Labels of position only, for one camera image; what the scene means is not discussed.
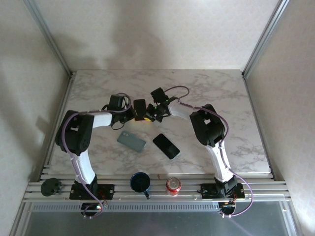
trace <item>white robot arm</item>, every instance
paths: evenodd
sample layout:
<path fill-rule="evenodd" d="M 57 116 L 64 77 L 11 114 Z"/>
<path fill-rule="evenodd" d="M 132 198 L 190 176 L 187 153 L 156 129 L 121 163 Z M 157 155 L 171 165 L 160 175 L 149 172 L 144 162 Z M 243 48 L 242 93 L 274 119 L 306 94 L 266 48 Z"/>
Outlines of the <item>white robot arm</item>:
<path fill-rule="evenodd" d="M 222 140 L 224 133 L 224 125 L 221 120 L 212 116 L 210 113 L 201 110 L 190 114 L 190 112 L 185 110 L 183 106 L 176 102 L 172 102 L 176 100 L 176 98 L 172 97 L 169 99 L 161 88 L 153 91 L 151 95 L 154 98 L 156 106 L 149 104 L 145 118 L 148 118 L 151 121 L 157 120 L 162 122 L 162 119 L 165 116 L 179 116 L 186 120 L 191 120 L 197 139 L 206 147 L 213 165 L 215 166 L 217 191 L 220 196 L 225 197 L 226 194 L 236 186 L 237 180 L 233 173 L 229 171 L 230 165 L 224 148 L 224 142 L 219 145 L 219 141 Z M 203 108 L 215 112 L 210 104 L 205 105 Z M 64 126 L 65 120 L 74 113 L 76 113 L 76 111 L 68 111 L 66 113 L 56 135 L 56 144 L 59 145 L 63 151 L 65 151 L 65 148 L 61 139 L 62 127 Z M 100 126 L 110 126 L 117 121 L 122 122 L 123 120 L 126 122 L 131 118 L 130 114 L 126 118 L 124 113 L 113 114 L 109 112 L 101 112 L 95 115 L 87 113 L 78 114 L 68 123 L 65 129 L 65 143 L 72 153 L 71 161 L 73 167 L 75 168 L 76 173 L 79 173 L 81 176 L 81 184 L 91 185 L 97 182 L 97 177 L 91 167 L 88 154 L 92 129 Z"/>
<path fill-rule="evenodd" d="M 173 116 L 178 116 L 183 119 L 190 120 L 189 118 L 190 113 L 187 110 L 183 109 L 183 106 L 179 105 L 178 103 L 171 103 L 170 105 L 168 105 L 168 110 L 170 114 Z M 206 145 L 205 147 L 208 150 L 212 163 L 215 167 L 216 179 L 221 182 L 229 181 L 233 177 L 233 174 L 228 170 L 230 168 L 230 164 L 227 159 L 224 143 L 222 143 L 221 148 L 223 151 L 223 157 L 225 163 L 227 164 L 227 167 L 224 165 L 222 161 L 218 142 L 215 144 L 214 147 L 211 147 L 209 145 Z"/>

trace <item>marble tabletop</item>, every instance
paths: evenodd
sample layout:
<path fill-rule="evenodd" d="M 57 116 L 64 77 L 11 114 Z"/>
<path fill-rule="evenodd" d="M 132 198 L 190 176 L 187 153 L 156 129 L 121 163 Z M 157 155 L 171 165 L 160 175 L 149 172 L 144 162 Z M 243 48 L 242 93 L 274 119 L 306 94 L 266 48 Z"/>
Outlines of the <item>marble tabletop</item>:
<path fill-rule="evenodd" d="M 190 95 L 184 102 L 203 106 L 212 104 L 229 123 L 230 134 L 225 147 L 231 168 L 237 172 L 269 173 L 250 102 L 239 70 L 79 70 L 70 92 L 66 110 L 101 109 L 110 95 L 125 92 L 132 99 L 152 103 L 150 92 L 162 87 L 185 85 Z M 182 88 L 167 92 L 180 96 Z M 123 130 L 147 142 L 137 153 L 117 142 Z M 169 160 L 152 140 L 163 133 L 180 150 Z M 212 174 L 214 166 L 205 147 L 195 137 L 189 121 L 168 117 L 162 123 L 130 121 L 121 130 L 110 127 L 93 129 L 89 156 L 97 174 Z M 69 156 L 55 146 L 50 174 L 74 173 Z"/>

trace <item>blue mug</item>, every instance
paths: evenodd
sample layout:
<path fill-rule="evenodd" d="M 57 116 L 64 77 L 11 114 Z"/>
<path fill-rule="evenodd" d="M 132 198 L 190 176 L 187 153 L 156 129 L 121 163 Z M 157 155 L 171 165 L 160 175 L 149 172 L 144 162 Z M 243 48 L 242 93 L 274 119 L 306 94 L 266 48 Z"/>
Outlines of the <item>blue mug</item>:
<path fill-rule="evenodd" d="M 144 193 L 147 199 L 151 198 L 148 194 L 150 188 L 150 177 L 146 173 L 135 173 L 130 179 L 130 187 L 136 193 Z"/>

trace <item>phone screen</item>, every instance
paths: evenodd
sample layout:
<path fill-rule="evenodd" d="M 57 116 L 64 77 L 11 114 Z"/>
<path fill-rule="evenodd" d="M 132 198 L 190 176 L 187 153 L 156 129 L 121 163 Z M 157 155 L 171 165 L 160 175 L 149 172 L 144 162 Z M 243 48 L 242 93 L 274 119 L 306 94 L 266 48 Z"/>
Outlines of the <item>phone screen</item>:
<path fill-rule="evenodd" d="M 156 136 L 153 139 L 153 143 L 171 160 L 180 152 L 179 149 L 163 134 Z"/>
<path fill-rule="evenodd" d="M 144 115 L 146 113 L 146 100 L 145 99 L 137 99 L 133 101 L 133 107 L 136 111 L 136 117 L 134 118 L 136 121 L 144 120 Z"/>

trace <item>white wall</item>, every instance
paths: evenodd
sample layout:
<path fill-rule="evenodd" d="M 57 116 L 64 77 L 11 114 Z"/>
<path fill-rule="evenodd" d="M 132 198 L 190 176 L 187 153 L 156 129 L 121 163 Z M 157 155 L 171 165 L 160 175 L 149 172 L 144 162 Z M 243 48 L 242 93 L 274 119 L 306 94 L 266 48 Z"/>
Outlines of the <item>white wall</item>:
<path fill-rule="evenodd" d="M 248 78 L 270 157 L 315 235 L 315 1 L 291 0 Z"/>
<path fill-rule="evenodd" d="M 0 235 L 43 161 L 66 76 L 22 0 L 0 1 Z"/>
<path fill-rule="evenodd" d="M 241 69 L 278 0 L 36 0 L 72 70 Z"/>

